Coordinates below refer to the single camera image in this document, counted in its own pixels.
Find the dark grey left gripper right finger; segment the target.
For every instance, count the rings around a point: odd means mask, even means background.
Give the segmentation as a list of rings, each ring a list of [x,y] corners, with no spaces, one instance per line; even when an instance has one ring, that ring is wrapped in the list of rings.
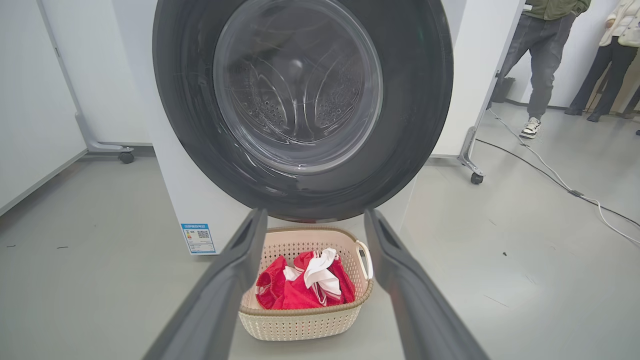
[[[382,213],[364,215],[372,273],[391,298],[405,360],[490,360]]]

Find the blue energy label sticker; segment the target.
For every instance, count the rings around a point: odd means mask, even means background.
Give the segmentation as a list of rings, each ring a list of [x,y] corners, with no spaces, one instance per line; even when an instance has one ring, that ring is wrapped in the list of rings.
[[[216,255],[217,249],[206,223],[181,223],[182,234],[191,255]]]

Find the red and white basketball jersey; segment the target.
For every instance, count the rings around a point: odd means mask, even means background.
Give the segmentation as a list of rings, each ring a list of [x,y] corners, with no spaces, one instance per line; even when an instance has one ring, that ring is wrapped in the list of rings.
[[[355,285],[334,248],[304,251],[290,266],[279,256],[257,278],[254,297],[266,310],[304,310],[347,305]]]

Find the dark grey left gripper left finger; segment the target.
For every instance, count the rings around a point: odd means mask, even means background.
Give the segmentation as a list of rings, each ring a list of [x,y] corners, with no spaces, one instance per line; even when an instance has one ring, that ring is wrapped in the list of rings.
[[[253,209],[142,360],[228,360],[242,298],[259,275],[268,213]]]

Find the cream perforated basket brown rim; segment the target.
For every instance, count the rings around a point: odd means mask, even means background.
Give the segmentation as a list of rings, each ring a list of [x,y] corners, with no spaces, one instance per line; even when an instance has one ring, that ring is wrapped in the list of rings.
[[[337,227],[282,227],[267,231],[258,276],[283,256],[288,265],[300,254],[333,248],[352,280],[356,299],[352,303],[315,309],[263,309],[256,300],[255,287],[247,291],[238,315],[245,330],[263,341],[310,340],[338,335],[350,328],[362,305],[373,291],[373,269],[366,244],[352,233]]]

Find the person cream jacket black trousers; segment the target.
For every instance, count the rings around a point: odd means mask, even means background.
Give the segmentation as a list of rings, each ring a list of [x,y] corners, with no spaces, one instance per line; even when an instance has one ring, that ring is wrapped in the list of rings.
[[[568,116],[581,116],[601,76],[608,70],[605,88],[587,120],[597,123],[610,113],[622,88],[627,70],[640,50],[640,0],[619,0],[605,19],[605,32],[599,41],[592,66],[569,107]]]

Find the person green jacket grey trousers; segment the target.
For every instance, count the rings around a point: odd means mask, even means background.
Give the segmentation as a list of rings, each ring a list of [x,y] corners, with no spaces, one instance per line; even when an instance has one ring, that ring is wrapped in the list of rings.
[[[563,48],[572,26],[585,13],[592,0],[525,0],[527,9],[519,16],[512,40],[499,71],[496,86],[525,53],[530,54],[532,93],[528,102],[528,121],[519,133],[534,139],[542,124],[554,88],[554,75],[562,63]]]

